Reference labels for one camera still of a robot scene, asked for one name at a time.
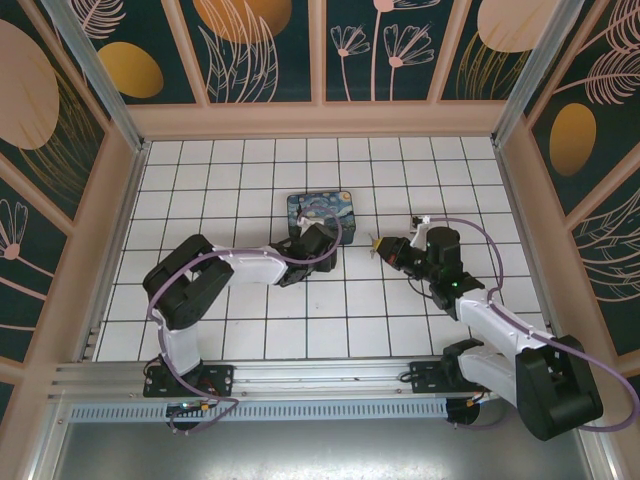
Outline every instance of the purple wire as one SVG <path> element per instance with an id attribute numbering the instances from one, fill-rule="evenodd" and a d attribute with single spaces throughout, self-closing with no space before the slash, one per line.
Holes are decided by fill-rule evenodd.
<path id="1" fill-rule="evenodd" d="M 336 237 L 336 241 L 331 246 L 331 248 L 326 253 L 324 253 L 323 255 L 320 255 L 317 258 L 312 258 L 310 260 L 298 260 L 298 259 L 295 259 L 295 258 L 285 257 L 283 255 L 280 255 L 279 253 L 268 252 L 266 250 L 252 250 L 252 249 L 217 250 L 215 252 L 206 253 L 204 255 L 201 255 L 201 256 L 191 260 L 189 263 L 187 263 L 182 268 L 180 268 L 176 273 L 174 273 L 158 289 L 158 291 L 155 293 L 155 295 L 153 295 L 153 297 L 151 297 L 151 300 L 149 301 L 149 306 L 147 307 L 147 320 L 153 320 L 154 322 L 156 322 L 158 324 L 158 342 L 160 344 L 160 352 L 161 352 L 161 355 L 162 355 L 162 358 L 163 358 L 165 364 L 169 368 L 169 371 L 174 376 L 174 378 L 178 381 L 178 383 L 180 385 L 182 385 L 184 388 L 186 388 L 190 392 L 198 395 L 199 397 L 204 397 L 204 398 L 208 398 L 210 400 L 215 400 L 218 403 L 219 402 L 228 402 L 228 403 L 232 404 L 229 408 L 227 408 L 226 410 L 222 411 L 220 414 L 218 414 L 212 420 L 209 420 L 207 422 L 201 422 L 197 426 L 192 428 L 191 430 L 187 430 L 187 431 L 182 431 L 182 430 L 176 429 L 173 426 L 173 417 L 172 417 L 170 419 L 169 423 L 171 424 L 171 427 L 173 428 L 173 433 L 180 433 L 182 435 L 187 436 L 190 433 L 191 434 L 198 433 L 199 431 L 202 431 L 202 430 L 204 430 L 206 428 L 209 428 L 210 426 L 216 424 L 222 417 L 224 417 L 225 415 L 230 414 L 233 410 L 235 410 L 238 407 L 238 404 L 240 402 L 236 398 L 219 397 L 217 395 L 212 395 L 211 393 L 207 393 L 207 392 L 204 392 L 202 390 L 199 390 L 199 389 L 189 385 L 178 374 L 178 371 L 176 370 L 175 365 L 173 364 L 173 362 L 171 361 L 171 358 L 169 358 L 169 355 L 167 354 L 167 346 L 166 346 L 166 344 L 164 342 L 164 336 L 162 335 L 162 331 L 163 331 L 163 328 L 164 328 L 164 323 L 163 323 L 161 318 L 157 317 L 153 313 L 153 309 L 155 308 L 155 306 L 157 305 L 158 301 L 160 300 L 160 297 L 162 297 L 162 295 L 165 294 L 165 292 L 171 287 L 171 285 L 173 285 L 182 275 L 184 275 L 192 267 L 194 267 L 195 265 L 198 265 L 199 263 L 205 262 L 207 260 L 210 260 L 210 259 L 216 258 L 216 257 L 233 256 L 233 255 L 254 255 L 254 256 L 261 256 L 261 257 L 271 257 L 271 258 L 275 258 L 277 260 L 284 261 L 286 263 L 293 263 L 293 264 L 296 264 L 296 265 L 313 265 L 315 263 L 319 263 L 319 262 L 329 258 L 338 249 L 338 246 L 340 245 L 340 241 L 342 240 L 342 224 L 340 223 L 340 219 L 338 218 L 338 216 L 331 209 L 325 208 L 325 207 L 322 207 L 322 206 L 319 206 L 319 205 L 313 205 L 313 206 L 305 208 L 304 210 L 302 210 L 300 212 L 300 215 L 298 216 L 298 218 L 304 216 L 304 214 L 306 212 L 308 212 L 309 210 L 320 210 L 320 211 L 326 213 L 329 217 L 333 218 L 336 221 L 336 224 L 337 224 L 337 227 L 338 227 L 338 234 L 337 234 L 337 237 Z"/>
<path id="2" fill-rule="evenodd" d="M 518 322 L 516 322 L 515 320 L 512 320 L 511 318 L 509 318 L 507 315 L 505 315 L 502 311 L 500 311 L 500 309 L 498 307 L 495 306 L 495 303 L 493 302 L 492 298 L 493 295 L 498 292 L 503 284 L 504 284 L 504 265 L 502 263 L 502 257 L 500 256 L 500 252 L 498 250 L 498 246 L 496 245 L 496 243 L 493 241 L 493 239 L 489 236 L 489 234 L 479 225 L 476 225 L 473 222 L 470 222 L 469 220 L 465 220 L 462 218 L 452 218 L 452 217 L 438 217 L 438 218 L 432 218 L 431 219 L 432 222 L 457 222 L 457 223 L 463 223 L 465 225 L 469 225 L 470 227 L 475 228 L 476 230 L 478 230 L 480 233 L 482 233 L 482 235 L 484 235 L 484 237 L 487 239 L 487 241 L 489 242 L 489 244 L 491 245 L 491 248 L 493 248 L 493 251 L 496 253 L 496 258 L 498 260 L 498 286 L 492 288 L 491 290 L 489 290 L 489 293 L 487 294 L 487 302 L 489 303 L 489 306 L 491 307 L 491 310 L 493 310 L 500 318 L 502 318 L 505 322 L 507 322 L 509 325 L 511 325 L 513 328 L 516 328 L 518 330 L 520 330 L 523 333 L 526 333 L 527 335 L 530 335 L 531 338 L 538 340 L 539 342 L 542 343 L 546 343 L 547 345 L 557 349 L 557 350 L 562 350 L 565 353 L 569 353 L 571 355 L 574 355 L 578 358 L 581 358 L 582 360 L 585 360 L 593 365 L 596 365 L 597 367 L 600 367 L 601 369 L 603 369 L 605 372 L 609 373 L 610 375 L 612 375 L 613 377 L 615 377 L 620 383 L 622 383 L 622 385 L 627 389 L 627 391 L 629 392 L 629 394 L 631 395 L 631 400 L 633 402 L 633 409 L 631 411 L 631 414 L 626 418 L 626 420 L 623 420 L 620 423 L 616 423 L 614 425 L 607 425 L 604 427 L 590 427 L 590 426 L 586 426 L 583 425 L 581 427 L 578 427 L 580 430 L 584 430 L 585 432 L 597 432 L 597 433 L 611 433 L 611 432 L 617 432 L 620 430 L 623 430 L 627 427 L 629 427 L 630 425 L 633 425 L 633 423 L 636 421 L 636 419 L 638 418 L 638 415 L 640 415 L 640 398 L 638 398 L 638 393 L 635 391 L 635 389 L 633 388 L 633 386 L 631 385 L 631 383 L 629 383 L 629 381 L 624 378 L 620 373 L 618 373 L 616 370 L 614 370 L 613 368 L 611 368 L 609 365 L 606 365 L 605 363 L 601 362 L 600 360 L 598 360 L 595 357 L 592 357 L 591 355 L 588 355 L 584 352 L 581 352 L 580 350 L 576 350 L 575 348 L 571 348 L 568 347 L 566 345 L 563 345 L 561 343 L 558 343 L 554 340 L 551 340 L 549 338 L 543 337 L 535 332 L 529 332 L 529 330 L 520 325 Z"/>

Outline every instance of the purple cable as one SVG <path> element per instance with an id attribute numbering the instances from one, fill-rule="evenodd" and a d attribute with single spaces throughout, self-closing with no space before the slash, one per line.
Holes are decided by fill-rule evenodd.
<path id="1" fill-rule="evenodd" d="M 431 221 L 463 223 L 465 225 L 469 225 L 470 227 L 475 228 L 480 233 L 482 233 L 482 235 L 484 235 L 484 237 L 487 239 L 487 241 L 491 245 L 491 248 L 493 248 L 493 251 L 496 253 L 496 258 L 498 259 L 498 272 L 499 272 L 498 286 L 489 290 L 489 293 L 487 294 L 487 302 L 489 303 L 491 310 L 493 310 L 500 318 L 502 318 L 505 322 L 507 322 L 513 328 L 516 328 L 521 332 L 526 333 L 527 335 L 530 334 L 531 338 L 533 338 L 534 340 L 538 340 L 539 342 L 546 343 L 547 345 L 557 350 L 562 350 L 565 353 L 575 355 L 576 357 L 581 358 L 582 360 L 585 360 L 589 363 L 592 363 L 593 365 L 596 365 L 597 367 L 600 367 L 605 372 L 615 377 L 627 389 L 627 391 L 631 395 L 631 400 L 633 402 L 633 409 L 631 411 L 631 414 L 626 418 L 626 420 L 623 420 L 620 423 L 617 423 L 614 425 L 608 425 L 605 427 L 589 427 L 589 426 L 583 425 L 582 427 L 578 427 L 578 428 L 580 430 L 584 430 L 585 432 L 612 433 L 612 432 L 623 430 L 629 427 L 630 425 L 633 425 L 633 423 L 638 418 L 638 415 L 640 415 L 640 398 L 638 398 L 638 393 L 635 391 L 633 386 L 629 383 L 629 381 L 626 378 L 624 378 L 620 373 L 618 373 L 616 370 L 611 368 L 609 365 L 606 365 L 605 363 L 601 362 L 597 358 L 592 357 L 591 355 L 587 355 L 586 353 L 576 350 L 575 348 L 571 348 L 561 343 L 558 343 L 554 340 L 545 338 L 541 335 L 538 335 L 535 332 L 529 332 L 529 330 L 526 327 L 520 325 L 516 321 L 509 318 L 507 315 L 502 313 L 500 309 L 498 309 L 498 307 L 495 306 L 492 298 L 493 298 L 493 295 L 497 291 L 499 291 L 502 288 L 502 285 L 504 284 L 504 264 L 502 263 L 502 257 L 500 256 L 500 252 L 498 251 L 498 246 L 493 241 L 493 239 L 489 236 L 489 234 L 479 225 L 476 225 L 475 223 L 470 222 L 469 220 L 464 220 L 462 218 L 438 217 L 438 218 L 432 218 Z"/>
<path id="2" fill-rule="evenodd" d="M 164 343 L 164 336 L 162 335 L 162 330 L 164 328 L 164 323 L 163 323 L 161 318 L 157 317 L 153 313 L 153 309 L 155 308 L 156 304 L 158 303 L 158 300 L 160 300 L 160 297 L 162 297 L 162 295 L 164 295 L 164 293 L 171 287 L 171 285 L 173 285 L 178 280 L 178 278 L 180 278 L 189 269 L 191 269 L 195 265 L 198 265 L 199 263 L 205 262 L 207 260 L 210 260 L 210 259 L 216 258 L 216 257 L 233 256 L 233 255 L 238 255 L 238 254 L 240 254 L 240 255 L 255 255 L 255 256 L 261 256 L 261 257 L 263 257 L 263 256 L 264 257 L 271 257 L 271 258 L 275 258 L 277 260 L 281 260 L 281 261 L 286 262 L 286 263 L 292 263 L 292 264 L 295 264 L 295 265 L 313 265 L 315 263 L 319 263 L 319 262 L 329 258 L 338 249 L 338 245 L 340 245 L 340 241 L 342 240 L 342 224 L 340 223 L 340 219 L 338 218 L 338 216 L 335 213 L 333 213 L 332 210 L 330 210 L 329 208 L 321 207 L 319 205 L 313 205 L 313 206 L 305 208 L 304 210 L 302 210 L 300 212 L 300 215 L 298 216 L 298 218 L 304 216 L 304 214 L 306 212 L 308 212 L 309 210 L 320 210 L 320 211 L 326 213 L 329 217 L 333 218 L 336 221 L 336 224 L 337 224 L 337 227 L 338 227 L 338 235 L 336 237 L 336 241 L 334 242 L 334 244 L 331 246 L 331 248 L 326 253 L 320 255 L 319 257 L 312 258 L 310 260 L 298 260 L 298 259 L 295 259 L 295 258 L 285 257 L 285 256 L 280 255 L 278 253 L 267 252 L 265 250 L 252 250 L 252 249 L 217 250 L 215 252 L 207 253 L 207 254 L 201 255 L 201 256 L 191 260 L 189 263 L 187 263 L 182 268 L 180 268 L 176 273 L 174 273 L 158 289 L 158 291 L 155 293 L 155 295 L 153 297 L 151 297 L 151 300 L 149 301 L 149 306 L 147 307 L 147 320 L 153 320 L 154 322 L 156 322 L 158 324 L 158 342 L 160 343 L 160 352 L 161 352 L 161 355 L 162 355 L 162 358 L 163 358 L 165 364 L 169 368 L 169 371 L 174 376 L 174 378 L 178 381 L 178 383 L 180 385 L 182 385 L 184 388 L 186 388 L 190 392 L 198 395 L 199 397 L 208 398 L 210 400 L 215 400 L 217 402 L 229 402 L 229 403 L 232 404 L 229 408 L 227 408 L 226 410 L 224 410 L 223 412 L 218 414 L 218 416 L 216 416 L 212 420 L 209 420 L 208 422 L 202 422 L 202 423 L 198 424 L 197 426 L 195 426 L 194 428 L 192 428 L 191 430 L 187 430 L 187 431 L 182 431 L 182 430 L 178 430 L 177 428 L 175 428 L 174 425 L 173 425 L 173 417 L 172 417 L 170 419 L 169 423 L 171 424 L 171 427 L 173 428 L 173 433 L 174 434 L 175 433 L 181 433 L 182 435 L 188 436 L 190 433 L 198 433 L 199 431 L 202 431 L 202 430 L 204 430 L 206 428 L 209 428 L 210 426 L 216 424 L 222 417 L 224 417 L 225 415 L 228 415 L 233 410 L 235 410 L 238 407 L 238 404 L 240 402 L 236 398 L 219 397 L 217 395 L 212 395 L 211 393 L 206 393 L 206 392 L 203 392 L 202 390 L 198 390 L 197 388 L 195 388 L 195 387 L 189 385 L 187 382 L 185 382 L 183 380 L 183 378 L 178 374 L 178 371 L 176 370 L 175 365 L 173 364 L 173 362 L 171 361 L 171 358 L 169 358 L 169 355 L 167 354 L 167 346 Z"/>

